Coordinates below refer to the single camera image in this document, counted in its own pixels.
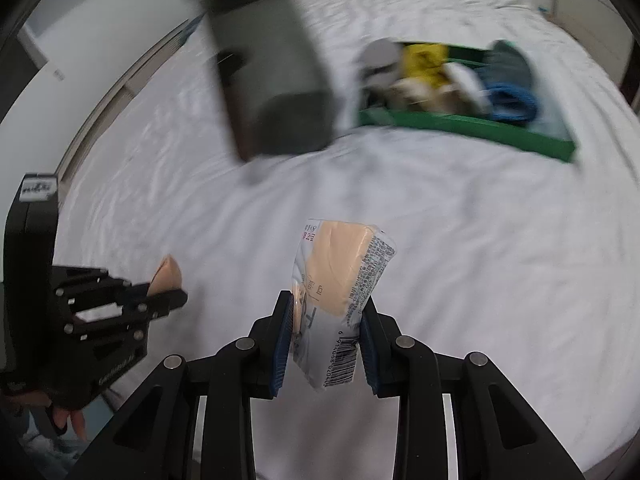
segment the white bed sheet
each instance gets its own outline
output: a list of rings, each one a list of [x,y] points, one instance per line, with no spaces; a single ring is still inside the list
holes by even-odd
[[[640,426],[640,127],[585,51],[526,0],[298,0],[345,97],[370,40],[537,54],[580,145],[575,164],[437,132],[363,128],[327,150],[238,164],[200,28],[118,117],[74,179],[56,261],[145,281],[182,266],[187,305],[154,323],[131,393],[160,360],[215,353],[289,288],[307,218],[374,223],[398,245],[380,312],[434,351],[481,350],[587,469]],[[290,362],[254,404],[265,478],[388,479],[397,403],[362,371],[315,394]]]

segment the packaged snack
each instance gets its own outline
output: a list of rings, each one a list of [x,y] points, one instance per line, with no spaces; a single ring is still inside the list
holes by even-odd
[[[375,226],[306,222],[293,265],[292,351],[316,390],[351,381],[362,309],[395,253]]]

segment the metal screw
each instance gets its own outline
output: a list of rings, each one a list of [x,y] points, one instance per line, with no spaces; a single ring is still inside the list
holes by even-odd
[[[238,350],[251,350],[255,345],[255,341],[250,337],[241,337],[236,341],[236,348]]]
[[[396,337],[396,344],[400,348],[411,348],[413,345],[415,345],[415,339],[408,335],[399,335],[398,337]]]
[[[471,352],[469,360],[476,366],[484,366],[489,362],[489,358],[482,352]]]
[[[164,367],[173,370],[182,364],[182,358],[179,355],[170,355],[164,358]]]

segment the beige item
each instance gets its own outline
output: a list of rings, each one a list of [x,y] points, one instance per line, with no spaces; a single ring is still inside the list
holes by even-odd
[[[160,262],[160,266],[156,270],[146,294],[152,296],[160,292],[181,288],[181,286],[182,273],[180,272],[180,267],[174,257],[168,254]]]
[[[332,316],[344,317],[373,235],[373,229],[367,225],[322,222],[315,233],[311,256],[306,260],[304,281],[306,293],[315,305]]]

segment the human hand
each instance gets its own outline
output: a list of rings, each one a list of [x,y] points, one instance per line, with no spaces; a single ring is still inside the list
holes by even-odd
[[[51,400],[45,392],[35,391],[18,396],[7,397],[10,402],[21,406],[41,406],[48,408]],[[86,422],[82,410],[65,410],[54,406],[51,411],[53,423],[61,430],[65,427],[67,419],[71,420],[71,427],[81,440],[86,440]]]

